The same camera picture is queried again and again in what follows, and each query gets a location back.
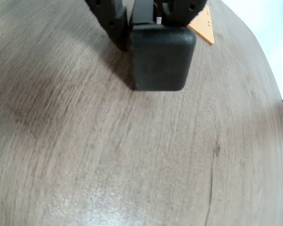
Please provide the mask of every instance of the white wall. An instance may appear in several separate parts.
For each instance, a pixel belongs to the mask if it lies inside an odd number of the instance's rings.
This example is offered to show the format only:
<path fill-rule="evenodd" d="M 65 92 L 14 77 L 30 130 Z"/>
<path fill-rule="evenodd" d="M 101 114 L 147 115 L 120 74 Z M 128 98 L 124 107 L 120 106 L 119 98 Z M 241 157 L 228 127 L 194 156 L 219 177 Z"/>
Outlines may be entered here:
<path fill-rule="evenodd" d="M 283 99 L 283 0 L 222 1 L 255 34 L 274 73 Z"/>

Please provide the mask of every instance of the wooden table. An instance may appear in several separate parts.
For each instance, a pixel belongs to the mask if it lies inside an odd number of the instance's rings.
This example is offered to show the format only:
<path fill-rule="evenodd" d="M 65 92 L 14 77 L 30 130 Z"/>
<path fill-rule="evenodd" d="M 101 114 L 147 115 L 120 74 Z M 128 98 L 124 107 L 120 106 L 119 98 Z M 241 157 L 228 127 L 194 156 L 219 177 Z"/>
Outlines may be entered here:
<path fill-rule="evenodd" d="M 283 226 L 279 90 L 209 6 L 185 88 L 136 92 L 83 0 L 0 0 L 0 226 Z"/>

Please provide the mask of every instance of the orange object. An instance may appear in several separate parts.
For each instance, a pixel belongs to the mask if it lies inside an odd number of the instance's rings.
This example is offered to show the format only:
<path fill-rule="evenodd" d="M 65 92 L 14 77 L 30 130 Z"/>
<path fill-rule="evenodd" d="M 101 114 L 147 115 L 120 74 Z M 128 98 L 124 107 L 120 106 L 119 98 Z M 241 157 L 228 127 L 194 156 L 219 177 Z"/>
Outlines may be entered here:
<path fill-rule="evenodd" d="M 211 13 L 208 5 L 205 5 L 203 10 L 188 24 L 188 27 L 209 44 L 213 45 L 215 43 Z"/>

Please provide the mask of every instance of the black object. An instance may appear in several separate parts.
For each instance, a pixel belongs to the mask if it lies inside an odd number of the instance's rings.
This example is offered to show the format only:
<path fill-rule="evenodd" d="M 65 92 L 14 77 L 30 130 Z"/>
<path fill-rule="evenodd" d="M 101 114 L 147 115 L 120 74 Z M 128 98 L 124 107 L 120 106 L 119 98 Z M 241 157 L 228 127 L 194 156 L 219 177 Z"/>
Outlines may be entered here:
<path fill-rule="evenodd" d="M 196 44 L 186 26 L 207 0 L 135 0 L 130 26 L 122 0 L 85 1 L 120 50 L 127 51 L 129 37 L 137 90 L 184 87 Z"/>

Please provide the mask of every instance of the wood grain surface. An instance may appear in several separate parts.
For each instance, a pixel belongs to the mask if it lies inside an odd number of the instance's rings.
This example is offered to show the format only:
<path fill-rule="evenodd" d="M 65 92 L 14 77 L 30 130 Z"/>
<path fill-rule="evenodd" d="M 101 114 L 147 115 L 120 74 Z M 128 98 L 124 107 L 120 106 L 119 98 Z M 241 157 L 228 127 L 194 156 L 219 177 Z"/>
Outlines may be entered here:
<path fill-rule="evenodd" d="M 209 6 L 185 88 L 136 92 L 83 0 L 0 0 L 0 226 L 283 226 L 279 90 Z"/>

